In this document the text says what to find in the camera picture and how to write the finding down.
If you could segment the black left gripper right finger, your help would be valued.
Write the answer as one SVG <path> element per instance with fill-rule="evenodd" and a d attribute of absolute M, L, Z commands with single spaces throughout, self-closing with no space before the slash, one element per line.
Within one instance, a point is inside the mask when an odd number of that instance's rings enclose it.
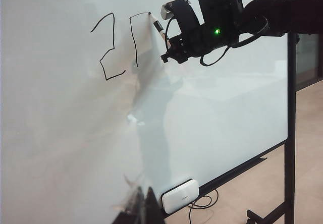
<path fill-rule="evenodd" d="M 145 223 L 146 224 L 163 224 L 164 218 L 159 208 L 156 196 L 152 187 L 148 188 L 145 199 Z"/>

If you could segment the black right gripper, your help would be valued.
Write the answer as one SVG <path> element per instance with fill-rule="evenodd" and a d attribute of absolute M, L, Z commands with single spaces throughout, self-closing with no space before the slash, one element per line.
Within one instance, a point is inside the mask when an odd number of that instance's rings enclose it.
<path fill-rule="evenodd" d="M 239 40 L 239 33 L 234 27 L 228 25 L 207 25 L 206 23 L 195 27 L 189 32 L 183 32 L 172 38 L 166 38 L 166 48 L 182 48 L 188 57 L 200 57 L 220 47 L 231 45 Z M 164 63 L 169 58 L 182 64 L 188 61 L 184 53 L 168 50 L 160 56 Z"/>

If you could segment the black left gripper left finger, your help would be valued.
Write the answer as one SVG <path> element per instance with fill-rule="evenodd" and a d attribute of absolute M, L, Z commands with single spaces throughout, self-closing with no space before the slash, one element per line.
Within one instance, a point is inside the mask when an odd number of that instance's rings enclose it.
<path fill-rule="evenodd" d="M 118 211 L 118 215 L 112 223 L 145 223 L 145 196 L 138 180 L 131 181 L 124 175 L 125 182 L 129 190 L 125 199 L 113 208 Z"/>

